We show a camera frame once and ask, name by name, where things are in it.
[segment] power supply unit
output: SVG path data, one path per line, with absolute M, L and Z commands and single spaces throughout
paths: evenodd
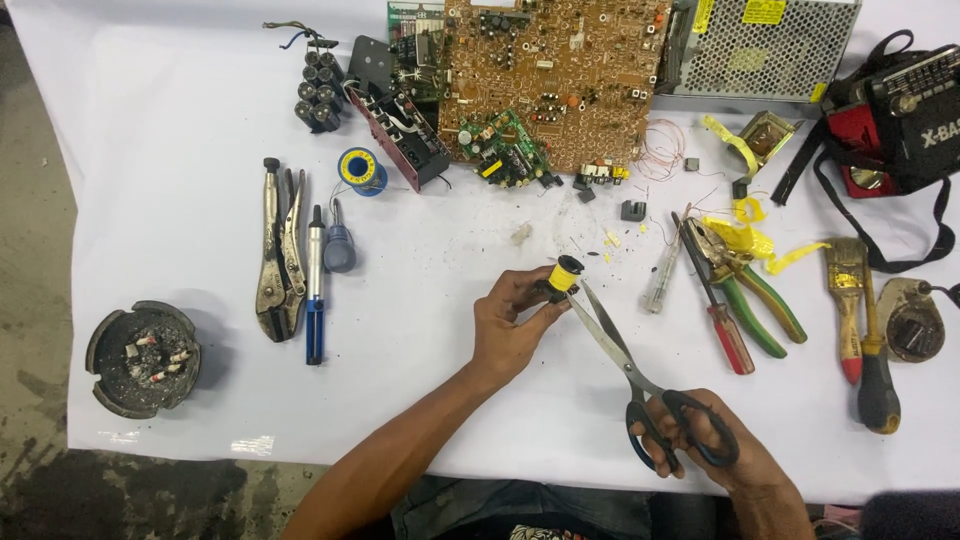
M 817 103 L 861 0 L 677 0 L 657 94 Z

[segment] concrete floor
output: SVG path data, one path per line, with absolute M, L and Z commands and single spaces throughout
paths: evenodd
M 0 538 L 279 536 L 323 467 L 65 449 L 76 216 L 30 68 L 0 26 Z

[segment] green circuit board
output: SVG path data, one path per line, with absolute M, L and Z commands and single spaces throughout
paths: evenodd
M 444 21 L 442 3 L 387 4 L 387 32 L 395 53 L 393 71 L 414 103 L 437 103 L 449 97 Z
M 522 187 L 533 180 L 544 186 L 553 182 L 544 145 L 530 138 L 511 109 L 486 124 L 461 121 L 458 142 L 469 158 L 480 160 L 473 172 L 488 184 Z

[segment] locking pliers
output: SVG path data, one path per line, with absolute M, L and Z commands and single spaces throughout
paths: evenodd
M 306 296 L 303 267 L 300 265 L 300 201 L 306 173 L 300 171 L 300 181 L 294 189 L 293 173 L 284 171 L 287 194 L 287 213 L 281 222 L 280 187 L 276 171 L 279 160 L 266 158 L 266 181 L 263 187 L 264 235 L 263 266 L 256 289 L 256 318 L 260 328 L 270 339 L 279 343 L 293 337 L 297 331 L 300 307 Z

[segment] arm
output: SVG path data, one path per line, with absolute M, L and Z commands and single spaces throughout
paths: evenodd
M 522 325 L 516 315 L 540 304 L 537 280 L 552 266 L 504 272 L 473 306 L 473 359 L 456 375 L 374 431 L 313 486 L 283 531 L 283 540 L 342 538 L 390 513 L 476 410 L 530 363 L 540 338 L 568 302 L 547 304 Z
M 748 540 L 764 538 L 798 538 L 813 540 L 813 525 L 806 513 L 800 491 L 784 473 L 777 461 L 757 440 L 743 422 L 727 407 L 716 394 L 709 390 L 688 390 L 685 392 L 704 405 L 710 407 L 730 427 L 740 446 L 740 457 L 732 466 L 718 469 L 707 464 L 703 457 L 686 442 L 686 435 L 680 431 L 677 421 L 667 412 L 663 403 L 655 398 L 647 402 L 650 416 L 674 445 L 699 465 L 707 476 L 720 484 L 730 493 L 733 511 Z M 707 415 L 699 410 L 688 409 L 687 419 L 694 436 L 712 448 L 720 446 L 720 437 L 710 424 Z M 641 424 L 634 424 L 631 431 L 643 435 Z M 643 447 L 657 466 L 657 474 L 662 478 L 670 476 L 663 449 L 644 436 Z M 675 476 L 684 477 L 684 468 L 677 470 Z

